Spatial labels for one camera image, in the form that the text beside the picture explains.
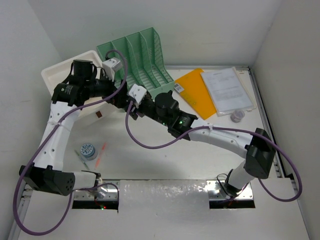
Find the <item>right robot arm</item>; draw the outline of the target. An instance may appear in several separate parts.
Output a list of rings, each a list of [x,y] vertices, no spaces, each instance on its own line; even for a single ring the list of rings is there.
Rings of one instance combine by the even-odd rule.
[[[146,116],[167,127],[168,133],[176,139],[210,144],[243,158],[243,162],[231,169],[220,184],[226,196],[234,198],[250,181],[269,177],[276,150],[264,129],[247,133],[214,126],[180,110],[171,91],[161,93],[155,99],[147,93],[131,93],[128,103],[127,115],[133,119]]]

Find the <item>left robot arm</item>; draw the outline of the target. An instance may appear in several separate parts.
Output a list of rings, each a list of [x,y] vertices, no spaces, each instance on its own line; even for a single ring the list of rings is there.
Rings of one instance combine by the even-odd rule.
[[[101,78],[97,78],[98,67],[92,61],[76,59],[71,63],[67,77],[54,88],[41,143],[31,160],[20,167],[19,184],[26,182],[35,191],[62,196],[97,187],[99,173],[64,171],[64,155],[78,116],[91,106],[87,100],[99,98],[99,103],[117,103],[126,94],[126,79],[115,86],[114,73],[120,67],[128,73],[126,60],[110,58],[103,62]]]

